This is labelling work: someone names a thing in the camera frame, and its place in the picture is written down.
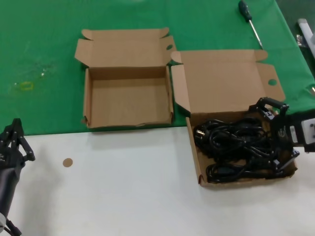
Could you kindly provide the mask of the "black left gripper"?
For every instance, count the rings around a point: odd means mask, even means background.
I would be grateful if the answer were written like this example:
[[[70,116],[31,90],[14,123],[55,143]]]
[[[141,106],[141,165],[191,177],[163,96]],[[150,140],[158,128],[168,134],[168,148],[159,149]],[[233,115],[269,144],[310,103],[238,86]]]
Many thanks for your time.
[[[20,153],[18,147],[7,147],[15,131],[16,123],[18,142],[26,153],[24,156]],[[3,170],[16,167],[23,168],[25,166],[25,161],[34,160],[34,152],[24,137],[22,122],[19,118],[15,118],[12,123],[6,126],[0,134],[0,169]]]

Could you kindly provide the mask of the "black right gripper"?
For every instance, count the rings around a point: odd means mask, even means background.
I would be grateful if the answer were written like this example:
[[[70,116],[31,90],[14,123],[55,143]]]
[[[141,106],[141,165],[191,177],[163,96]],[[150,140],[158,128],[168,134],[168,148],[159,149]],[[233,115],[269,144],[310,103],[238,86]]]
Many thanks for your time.
[[[266,105],[279,109],[280,115],[274,116]],[[264,119],[271,120],[272,138],[277,147],[286,150],[280,151],[269,161],[270,171],[267,178],[291,177],[297,170],[295,159],[299,156],[299,151],[293,148],[304,146],[304,133],[301,121],[285,116],[288,109],[289,105],[270,97],[262,97],[256,104],[249,106],[249,112],[258,112]]]

